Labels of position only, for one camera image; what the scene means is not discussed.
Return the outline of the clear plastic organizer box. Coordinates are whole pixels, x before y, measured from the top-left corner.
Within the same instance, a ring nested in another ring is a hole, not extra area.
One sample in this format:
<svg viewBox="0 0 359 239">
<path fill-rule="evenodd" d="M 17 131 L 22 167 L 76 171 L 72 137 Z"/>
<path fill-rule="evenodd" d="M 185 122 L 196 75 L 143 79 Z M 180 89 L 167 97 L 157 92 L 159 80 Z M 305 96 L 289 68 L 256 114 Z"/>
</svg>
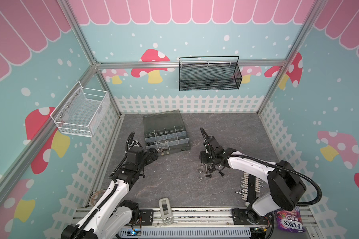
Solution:
<svg viewBox="0 0 359 239">
<path fill-rule="evenodd" d="M 159 156 L 191 149 L 179 110 L 146 115 L 143 123 L 146 149 L 156 149 Z"/>
</svg>

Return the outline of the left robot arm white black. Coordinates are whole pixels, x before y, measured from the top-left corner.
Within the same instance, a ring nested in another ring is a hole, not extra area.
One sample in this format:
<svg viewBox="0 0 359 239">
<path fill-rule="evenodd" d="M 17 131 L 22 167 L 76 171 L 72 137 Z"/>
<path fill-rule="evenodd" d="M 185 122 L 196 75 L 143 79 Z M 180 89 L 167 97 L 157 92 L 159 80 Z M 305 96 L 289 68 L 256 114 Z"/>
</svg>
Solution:
<svg viewBox="0 0 359 239">
<path fill-rule="evenodd" d="M 122 162 L 109 176 L 111 182 L 90 212 L 75 226 L 68 225 L 62 239 L 112 239 L 127 224 L 140 220 L 138 203 L 123 200 L 130 189 L 145 176 L 145 166 L 158 159 L 156 149 L 130 146 Z"/>
</svg>

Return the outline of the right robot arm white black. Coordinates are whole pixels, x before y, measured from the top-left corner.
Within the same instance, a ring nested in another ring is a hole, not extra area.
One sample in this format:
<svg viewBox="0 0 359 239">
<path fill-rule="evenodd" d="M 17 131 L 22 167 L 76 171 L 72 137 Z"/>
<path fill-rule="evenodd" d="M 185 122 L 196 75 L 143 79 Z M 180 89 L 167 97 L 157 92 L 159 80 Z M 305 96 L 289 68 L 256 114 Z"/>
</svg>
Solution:
<svg viewBox="0 0 359 239">
<path fill-rule="evenodd" d="M 263 161 L 245 155 L 232 148 L 224 149 L 213 136 L 203 136 L 205 153 L 215 166 L 246 172 L 268 184 L 270 192 L 251 202 L 243 213 L 251 224 L 258 224 L 268 214 L 286 210 L 292 211 L 297 206 L 311 206 L 322 199 L 320 186 L 310 177 L 297 172 L 287 161 L 278 163 Z M 307 202 L 300 202 L 309 182 L 316 190 L 317 196 Z"/>
</svg>

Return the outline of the black screws cluster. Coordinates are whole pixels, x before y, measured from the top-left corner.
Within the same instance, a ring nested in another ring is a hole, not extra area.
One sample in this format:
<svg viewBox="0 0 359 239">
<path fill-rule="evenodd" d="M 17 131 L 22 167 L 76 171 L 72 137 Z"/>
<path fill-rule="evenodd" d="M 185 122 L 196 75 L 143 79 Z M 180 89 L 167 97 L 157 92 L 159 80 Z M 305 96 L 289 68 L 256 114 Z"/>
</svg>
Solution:
<svg viewBox="0 0 359 239">
<path fill-rule="evenodd" d="M 199 177 L 201 176 L 203 179 L 212 178 L 212 173 L 215 172 L 215 167 L 213 164 L 201 163 L 197 171 L 199 173 Z"/>
</svg>

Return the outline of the black rack with screws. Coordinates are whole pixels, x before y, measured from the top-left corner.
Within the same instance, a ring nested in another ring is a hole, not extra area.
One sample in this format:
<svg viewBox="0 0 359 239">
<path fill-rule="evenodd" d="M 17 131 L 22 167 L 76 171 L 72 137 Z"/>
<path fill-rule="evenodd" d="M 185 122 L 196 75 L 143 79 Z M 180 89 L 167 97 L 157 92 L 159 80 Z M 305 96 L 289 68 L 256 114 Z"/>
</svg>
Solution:
<svg viewBox="0 0 359 239">
<path fill-rule="evenodd" d="M 257 199 L 263 185 L 259 178 L 247 172 L 244 172 L 240 183 L 240 189 L 234 193 L 240 195 L 242 200 L 245 201 L 245 205 L 248 206 Z"/>
</svg>

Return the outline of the grey handheld remote device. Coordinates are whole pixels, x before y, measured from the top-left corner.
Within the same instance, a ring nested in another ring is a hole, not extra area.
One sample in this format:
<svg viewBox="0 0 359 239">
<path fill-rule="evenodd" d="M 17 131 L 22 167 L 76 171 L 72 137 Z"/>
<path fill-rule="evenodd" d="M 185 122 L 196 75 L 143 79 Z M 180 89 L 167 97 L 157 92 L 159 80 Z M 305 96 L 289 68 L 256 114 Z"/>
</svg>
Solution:
<svg viewBox="0 0 359 239">
<path fill-rule="evenodd" d="M 170 225 L 174 222 L 173 213 L 171 210 L 170 202 L 168 198 L 162 198 L 159 200 L 159 207 L 163 225 Z"/>
</svg>

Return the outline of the roll of clear tape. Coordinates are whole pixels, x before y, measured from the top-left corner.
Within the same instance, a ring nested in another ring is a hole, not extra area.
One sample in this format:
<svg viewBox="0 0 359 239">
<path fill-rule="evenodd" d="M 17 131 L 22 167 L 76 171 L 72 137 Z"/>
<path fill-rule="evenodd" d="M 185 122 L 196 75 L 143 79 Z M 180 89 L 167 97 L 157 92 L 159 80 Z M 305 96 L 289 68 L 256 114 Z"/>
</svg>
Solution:
<svg viewBox="0 0 359 239">
<path fill-rule="evenodd" d="M 100 189 L 98 191 L 93 192 L 89 200 L 89 206 L 94 207 L 97 204 L 97 202 L 101 199 L 101 197 L 104 195 L 105 192 L 106 190 L 104 189 Z"/>
</svg>

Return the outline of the green circuit board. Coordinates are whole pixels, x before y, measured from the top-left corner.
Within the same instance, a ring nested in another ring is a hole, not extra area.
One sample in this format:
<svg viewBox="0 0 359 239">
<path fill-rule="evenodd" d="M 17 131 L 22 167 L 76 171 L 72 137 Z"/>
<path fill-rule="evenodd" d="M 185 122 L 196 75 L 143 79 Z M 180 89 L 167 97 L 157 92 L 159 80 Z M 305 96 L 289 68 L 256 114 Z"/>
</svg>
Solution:
<svg viewBox="0 0 359 239">
<path fill-rule="evenodd" d="M 141 229 L 129 229 L 127 235 L 129 237 L 139 237 L 141 235 Z"/>
</svg>

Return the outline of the purple candy bag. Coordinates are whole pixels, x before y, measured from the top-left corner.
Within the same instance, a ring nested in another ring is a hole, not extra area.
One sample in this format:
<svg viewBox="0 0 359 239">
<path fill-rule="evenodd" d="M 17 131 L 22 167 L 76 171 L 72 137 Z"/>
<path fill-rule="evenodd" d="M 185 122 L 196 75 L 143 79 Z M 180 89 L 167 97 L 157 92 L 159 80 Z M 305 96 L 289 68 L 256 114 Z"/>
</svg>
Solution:
<svg viewBox="0 0 359 239">
<path fill-rule="evenodd" d="M 281 210 L 276 213 L 277 228 L 290 233 L 303 233 L 303 222 L 299 207 L 292 211 Z"/>
</svg>

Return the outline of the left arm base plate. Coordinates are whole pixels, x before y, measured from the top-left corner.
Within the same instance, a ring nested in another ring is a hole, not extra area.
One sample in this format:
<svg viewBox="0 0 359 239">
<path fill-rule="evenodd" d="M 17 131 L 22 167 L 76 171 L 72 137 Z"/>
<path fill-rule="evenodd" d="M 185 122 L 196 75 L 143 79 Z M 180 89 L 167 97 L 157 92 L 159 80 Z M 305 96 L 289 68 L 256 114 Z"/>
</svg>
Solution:
<svg viewBox="0 0 359 239">
<path fill-rule="evenodd" d="M 139 210 L 138 222 L 140 226 L 152 226 L 154 210 Z"/>
</svg>

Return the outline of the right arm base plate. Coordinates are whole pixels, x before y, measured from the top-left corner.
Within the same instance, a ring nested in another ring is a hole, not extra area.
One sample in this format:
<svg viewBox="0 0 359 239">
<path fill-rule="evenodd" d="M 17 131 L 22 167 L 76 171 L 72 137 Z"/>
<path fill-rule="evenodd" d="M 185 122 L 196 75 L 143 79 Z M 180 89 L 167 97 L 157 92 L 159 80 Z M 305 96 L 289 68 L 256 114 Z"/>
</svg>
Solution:
<svg viewBox="0 0 359 239">
<path fill-rule="evenodd" d="M 231 210 L 234 225 L 270 225 L 270 217 L 273 213 L 259 216 L 253 210 L 247 208 L 233 208 Z"/>
</svg>

